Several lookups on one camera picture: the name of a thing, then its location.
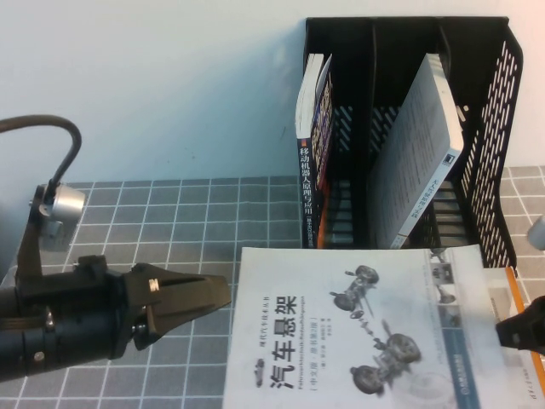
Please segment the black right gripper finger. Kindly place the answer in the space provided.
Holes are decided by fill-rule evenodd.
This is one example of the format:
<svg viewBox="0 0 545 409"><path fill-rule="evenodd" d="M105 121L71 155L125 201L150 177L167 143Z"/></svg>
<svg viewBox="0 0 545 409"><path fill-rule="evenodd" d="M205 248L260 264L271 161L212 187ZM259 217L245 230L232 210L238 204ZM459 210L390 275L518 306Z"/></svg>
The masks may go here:
<svg viewBox="0 0 545 409"><path fill-rule="evenodd" d="M496 330L501 337L543 337L544 297L538 297L523 312L498 323Z"/></svg>
<svg viewBox="0 0 545 409"><path fill-rule="evenodd" d="M538 354L544 353L544 331L532 328L514 330L496 327L500 344L505 348L528 350Z"/></svg>

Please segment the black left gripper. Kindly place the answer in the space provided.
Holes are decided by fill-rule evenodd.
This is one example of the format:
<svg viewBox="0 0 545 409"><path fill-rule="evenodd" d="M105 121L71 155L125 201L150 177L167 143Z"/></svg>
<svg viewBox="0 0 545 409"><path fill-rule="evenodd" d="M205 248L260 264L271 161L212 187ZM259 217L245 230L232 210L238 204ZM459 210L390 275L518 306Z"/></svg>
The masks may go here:
<svg viewBox="0 0 545 409"><path fill-rule="evenodd" d="M125 350L129 341L147 349L174 329L229 304L229 285L217 275L174 274L156 278L152 266L112 271L104 256L82 256L74 274L83 280L83 317L98 325L110 350Z"/></svg>

